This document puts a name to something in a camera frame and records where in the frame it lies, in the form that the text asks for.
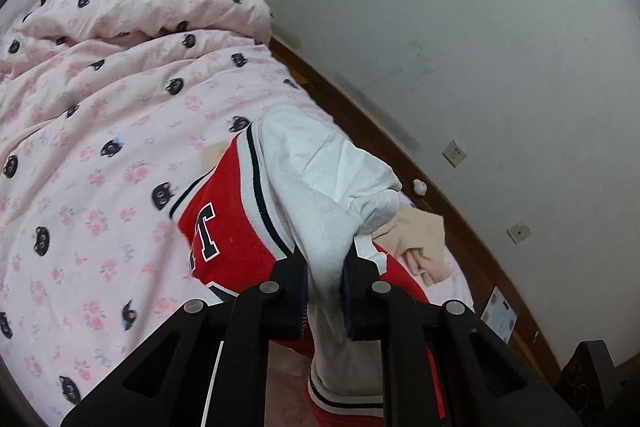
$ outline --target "wooden baseboard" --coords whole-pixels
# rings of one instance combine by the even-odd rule
[[[353,139],[354,144],[393,168],[402,186],[412,187],[416,178],[429,185],[425,196],[415,196],[412,190],[408,190],[406,194],[418,208],[440,214],[444,218],[447,246],[465,273],[476,311],[484,309],[494,286],[498,286],[518,314],[514,330],[516,334],[510,345],[513,344],[516,351],[549,383],[556,383],[560,376],[558,361],[522,296],[447,198],[395,142],[340,90],[281,42],[271,39],[270,48],[274,57],[289,68],[292,76],[322,109],[334,117],[335,123]]]
[[[618,370],[620,381],[628,380],[632,374],[640,369],[640,353],[621,363],[616,369]]]

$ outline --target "pink bedding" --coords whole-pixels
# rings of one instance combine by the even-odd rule
[[[12,6],[0,20],[0,355],[57,426],[183,302],[219,302],[158,210],[202,173],[203,149],[281,103],[332,119],[260,42],[263,0]]]

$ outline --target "white wall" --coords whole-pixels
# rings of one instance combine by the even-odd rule
[[[639,0],[267,1],[468,220],[560,363],[585,339],[640,350]]]

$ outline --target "screw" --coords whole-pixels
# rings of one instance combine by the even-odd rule
[[[280,285],[275,281],[265,281],[260,284],[260,291],[262,293],[276,293],[280,289]]]
[[[386,281],[375,281],[371,285],[371,289],[375,293],[389,293],[391,291],[391,285]]]
[[[191,299],[190,301],[184,303],[183,308],[187,313],[194,314],[201,311],[201,309],[204,308],[204,304],[199,299]]]
[[[465,312],[465,305],[460,301],[449,301],[446,310],[452,315],[462,315]]]

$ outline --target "wall socket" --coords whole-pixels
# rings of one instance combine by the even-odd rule
[[[442,152],[442,155],[454,167],[460,165],[460,162],[466,158],[466,152],[462,150],[462,147],[460,147],[455,140],[452,140],[451,143],[447,145],[447,148]]]
[[[511,237],[511,240],[517,245],[529,237],[532,232],[527,226],[527,223],[524,221],[518,221],[515,225],[507,229],[507,233],[509,234],[509,237]]]

